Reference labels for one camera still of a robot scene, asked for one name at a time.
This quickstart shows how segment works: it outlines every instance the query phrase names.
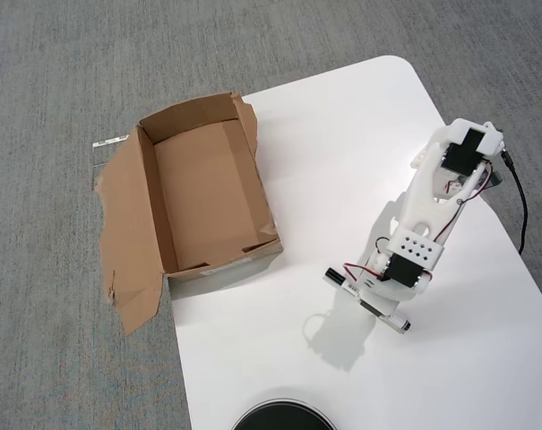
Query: open cardboard box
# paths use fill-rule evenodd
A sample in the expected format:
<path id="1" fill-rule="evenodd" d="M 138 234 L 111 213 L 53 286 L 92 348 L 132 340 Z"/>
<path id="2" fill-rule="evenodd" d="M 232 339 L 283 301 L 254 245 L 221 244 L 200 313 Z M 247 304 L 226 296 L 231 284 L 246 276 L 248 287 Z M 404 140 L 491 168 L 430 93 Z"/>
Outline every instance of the open cardboard box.
<path id="1" fill-rule="evenodd" d="M 163 276 L 192 280 L 282 250 L 254 162 L 256 116 L 237 95 L 142 119 L 104 168 L 104 290 L 130 333 L 158 310 Z"/>

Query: wire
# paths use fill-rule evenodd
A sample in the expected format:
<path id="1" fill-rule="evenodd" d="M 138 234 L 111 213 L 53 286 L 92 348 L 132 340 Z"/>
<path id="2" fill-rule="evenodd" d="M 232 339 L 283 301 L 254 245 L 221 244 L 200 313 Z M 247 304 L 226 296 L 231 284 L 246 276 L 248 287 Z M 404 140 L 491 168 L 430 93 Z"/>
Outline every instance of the wire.
<path id="1" fill-rule="evenodd" d="M 380 273 L 376 273 L 372 269 L 368 269 L 366 266 L 360 266 L 359 264 L 352 264 L 351 262 L 345 262 L 342 264 L 342 267 L 344 267 L 344 270 L 346 273 L 352 278 L 355 282 L 358 280 L 356 276 L 350 271 L 348 267 L 356 267 L 357 269 L 362 269 L 363 271 L 367 271 L 371 275 L 374 275 L 376 278 L 382 278 L 383 276 Z"/>
<path id="2" fill-rule="evenodd" d="M 492 163 L 487 161 L 486 160 L 486 167 L 489 166 L 489 171 L 487 172 L 487 176 L 486 176 L 486 180 L 482 183 L 482 185 L 478 188 L 478 190 L 476 191 L 476 193 L 474 195 L 472 195 L 471 197 L 468 197 L 466 200 L 463 201 L 463 203 L 465 202 L 469 202 L 470 200 L 472 199 L 475 199 L 476 197 L 478 197 L 480 195 L 480 193 L 482 191 L 484 191 L 484 188 L 486 188 L 487 186 L 487 183 L 489 182 L 490 178 L 492 177 L 493 173 L 494 173 L 494 166 L 492 166 Z"/>
<path id="3" fill-rule="evenodd" d="M 443 232 L 446 231 L 448 229 L 448 227 L 453 223 L 453 221 L 456 219 L 456 217 L 460 213 L 461 208 L 463 207 L 463 205 L 466 204 L 466 202 L 469 202 L 470 200 L 475 199 L 476 197 L 478 197 L 481 194 L 482 191 L 484 191 L 484 188 L 486 188 L 487 183 L 489 182 L 490 178 L 492 177 L 492 175 L 494 173 L 494 167 L 492 166 L 492 163 L 487 161 L 487 160 L 486 160 L 486 163 L 487 163 L 486 166 L 489 166 L 489 171 L 487 172 L 486 179 L 484 180 L 484 182 L 478 188 L 478 190 L 476 191 L 476 193 L 474 195 L 468 197 L 466 200 L 458 200 L 459 207 L 456 210 L 456 213 L 454 213 L 452 219 L 450 219 L 448 221 L 448 223 L 445 226 L 443 226 L 443 228 L 440 230 L 440 233 L 438 233 L 438 236 L 436 236 L 434 238 L 434 241 L 438 240 L 438 237 L 440 237 L 443 234 Z"/>
<path id="4" fill-rule="evenodd" d="M 380 236 L 376 239 L 376 241 L 374 242 L 374 246 L 376 247 L 376 251 L 378 251 L 378 253 L 380 253 L 380 248 L 378 247 L 378 241 L 381 240 L 381 239 L 386 239 L 388 241 L 390 241 L 390 239 L 386 236 Z"/>
<path id="5" fill-rule="evenodd" d="M 518 253 L 521 255 L 523 252 L 523 248 L 525 247 L 525 233 L 528 228 L 528 203 L 525 200 L 525 192 L 523 191 L 523 187 L 521 186 L 520 179 L 518 178 L 518 174 L 515 171 L 515 166 L 513 165 L 512 157 L 510 157 L 510 153 L 507 150 L 502 151 L 502 159 L 505 163 L 505 166 L 510 170 L 510 173 L 513 176 L 513 180 L 515 181 L 516 186 L 518 187 L 518 191 L 520 192 L 520 198 L 521 198 L 521 205 L 523 206 L 523 223 L 521 224 L 521 242 L 520 242 L 520 248 L 518 250 Z"/>

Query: white plastic part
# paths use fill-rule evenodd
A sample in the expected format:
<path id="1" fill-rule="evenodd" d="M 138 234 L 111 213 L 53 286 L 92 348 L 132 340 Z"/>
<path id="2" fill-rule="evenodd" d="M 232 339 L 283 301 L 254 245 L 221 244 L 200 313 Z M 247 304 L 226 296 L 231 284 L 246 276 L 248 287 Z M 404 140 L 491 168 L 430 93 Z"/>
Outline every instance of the white plastic part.
<path id="1" fill-rule="evenodd" d="M 491 159 L 492 157 L 496 156 L 505 147 L 503 144 L 503 134 L 495 130 L 494 125 L 490 122 L 479 125 L 472 123 L 467 119 L 458 118 L 454 120 L 451 125 L 444 127 L 444 129 L 444 132 L 440 133 L 439 135 L 434 134 L 434 136 L 437 136 L 438 139 L 443 142 L 446 141 L 448 144 L 456 143 L 461 145 L 466 137 L 466 134 L 468 134 L 469 129 L 477 130 L 483 133 L 484 137 L 477 147 L 477 152 L 484 155 L 486 159 Z"/>
<path id="2" fill-rule="evenodd" d="M 366 271 L 363 271 L 358 278 L 357 285 L 361 288 L 361 291 L 369 291 L 379 297 L 397 302 L 404 302 L 416 296 L 416 291 L 413 288 L 406 287 L 394 279 L 381 282 Z"/>
<path id="3" fill-rule="evenodd" d="M 399 227 L 418 231 L 419 226 L 424 226 L 429 230 L 428 235 L 425 236 L 432 240 L 454 218 L 460 207 L 458 201 L 463 201 L 471 195 L 486 169 L 486 162 L 482 161 L 474 170 L 474 173 L 468 177 L 458 193 L 453 195 L 447 202 L 437 202 L 433 193 L 434 173 L 442 163 L 442 156 L 448 146 L 446 142 L 434 142 L 428 147 L 422 164 L 410 183 L 400 214 Z M 440 245 L 449 236 L 453 224 L 455 224 L 455 221 L 440 235 L 438 240 Z"/>
<path id="4" fill-rule="evenodd" d="M 443 246 L 401 226 L 396 228 L 386 248 L 429 271 L 443 252 Z"/>
<path id="5" fill-rule="evenodd" d="M 362 288 L 360 296 L 371 307 L 377 309 L 384 315 L 392 315 L 394 311 L 396 311 L 399 303 L 398 300 L 391 300 L 389 298 L 379 296 L 367 288 Z"/>
<path id="6" fill-rule="evenodd" d="M 428 284 L 430 283 L 430 280 L 432 280 L 432 277 L 427 273 L 422 273 L 420 276 L 420 279 L 417 281 L 416 285 L 414 286 L 414 291 L 416 294 L 420 295 L 426 291 L 426 288 L 428 287 Z"/>
<path id="7" fill-rule="evenodd" d="M 383 273 L 386 269 L 386 263 L 388 262 L 388 255 L 374 251 L 368 259 L 367 268 L 372 269 L 376 273 Z"/>

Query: red wire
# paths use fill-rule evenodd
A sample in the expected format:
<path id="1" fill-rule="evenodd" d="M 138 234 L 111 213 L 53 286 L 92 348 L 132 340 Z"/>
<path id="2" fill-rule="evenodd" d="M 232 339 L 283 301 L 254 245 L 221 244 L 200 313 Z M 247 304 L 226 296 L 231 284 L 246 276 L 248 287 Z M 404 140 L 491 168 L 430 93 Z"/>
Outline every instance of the red wire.
<path id="1" fill-rule="evenodd" d="M 446 231 L 446 229 L 453 223 L 453 221 L 456 219 L 456 217 L 458 216 L 458 213 L 460 213 L 460 210 L 461 210 L 461 206 L 463 204 L 465 204 L 466 202 L 469 202 L 470 200 L 472 199 L 475 199 L 476 197 L 479 196 L 479 194 L 484 191 L 484 188 L 486 188 L 487 186 L 487 183 L 489 182 L 490 178 L 492 177 L 492 174 L 494 173 L 494 168 L 492 167 L 492 163 L 490 163 L 489 161 L 486 162 L 487 165 L 489 166 L 489 171 L 487 172 L 487 177 L 486 177 L 486 180 L 484 181 L 484 183 L 478 188 L 478 190 L 476 191 L 476 193 L 474 195 L 472 195 L 471 197 L 468 197 L 466 200 L 464 200 L 461 204 L 460 204 L 460 207 L 456 210 L 456 213 L 453 215 L 452 219 L 450 219 L 450 221 L 448 221 L 448 223 L 442 228 L 442 230 L 440 230 L 440 233 L 438 233 L 438 236 L 436 236 L 434 238 L 434 241 L 438 240 L 438 237 L 440 237 L 444 231 Z"/>
<path id="2" fill-rule="evenodd" d="M 487 172 L 487 177 L 486 177 L 486 180 L 484 181 L 484 183 L 482 184 L 482 186 L 480 186 L 478 188 L 478 190 L 476 191 L 476 193 L 474 195 L 472 195 L 471 197 L 468 197 L 465 201 L 465 202 L 469 202 L 471 199 L 475 199 L 476 197 L 479 196 L 479 194 L 484 191 L 484 188 L 486 188 L 487 186 L 487 183 L 489 182 L 490 178 L 492 177 L 492 174 L 494 173 L 494 168 L 492 167 L 492 163 L 490 163 L 489 161 L 487 161 L 487 166 L 489 166 L 489 171 Z"/>
<path id="3" fill-rule="evenodd" d="M 370 273 L 371 275 L 374 275 L 376 278 L 382 278 L 383 276 L 380 274 L 380 273 L 376 273 L 375 271 L 371 270 L 371 269 L 368 269 L 366 266 L 360 266 L 358 264 L 352 264 L 351 262 L 345 262 L 343 265 L 344 267 L 344 270 L 346 271 L 346 273 L 348 275 L 350 275 L 350 277 L 356 281 L 357 280 L 357 277 L 354 276 L 348 267 L 356 267 L 357 269 L 362 269 L 363 271 L 367 271 L 368 273 Z"/>

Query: black cable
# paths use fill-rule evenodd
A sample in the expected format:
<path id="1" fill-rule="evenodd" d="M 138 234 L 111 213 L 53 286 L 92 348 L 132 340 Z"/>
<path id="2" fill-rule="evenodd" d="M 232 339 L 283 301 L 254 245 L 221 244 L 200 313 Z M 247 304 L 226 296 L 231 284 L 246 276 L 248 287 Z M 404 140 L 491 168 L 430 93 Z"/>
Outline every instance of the black cable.
<path id="1" fill-rule="evenodd" d="M 525 232 L 528 228 L 528 203 L 525 200 L 525 193 L 523 191 L 523 187 L 521 186 L 520 179 L 518 178 L 518 174 L 515 171 L 515 166 L 513 165 L 512 157 L 510 157 L 510 153 L 507 150 L 502 151 L 502 159 L 505 163 L 505 166 L 510 170 L 510 173 L 513 176 L 513 180 L 515 181 L 515 184 L 518 187 L 518 191 L 520 192 L 520 198 L 521 198 L 521 205 L 523 206 L 523 224 L 521 224 L 521 244 L 520 249 L 518 253 L 521 255 L 523 252 L 523 248 L 525 247 Z"/>
<path id="2" fill-rule="evenodd" d="M 376 239 L 376 241 L 374 242 L 374 246 L 376 247 L 376 251 L 378 251 L 378 253 L 380 253 L 380 248 L 378 247 L 378 241 L 381 240 L 381 239 L 386 239 L 386 240 L 390 240 L 388 237 L 386 236 L 380 236 Z"/>

